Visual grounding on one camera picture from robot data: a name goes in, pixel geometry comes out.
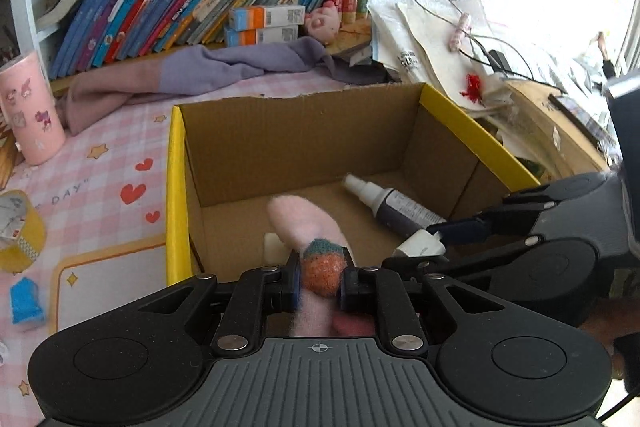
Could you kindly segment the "person right hand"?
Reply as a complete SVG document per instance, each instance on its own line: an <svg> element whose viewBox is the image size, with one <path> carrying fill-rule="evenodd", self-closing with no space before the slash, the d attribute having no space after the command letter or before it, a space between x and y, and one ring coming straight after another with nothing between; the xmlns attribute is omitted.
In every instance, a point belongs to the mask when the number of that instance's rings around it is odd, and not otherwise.
<svg viewBox="0 0 640 427"><path fill-rule="evenodd" d="M640 331L638 298L603 300L594 307L579 328L613 351L614 341Z"/></svg>

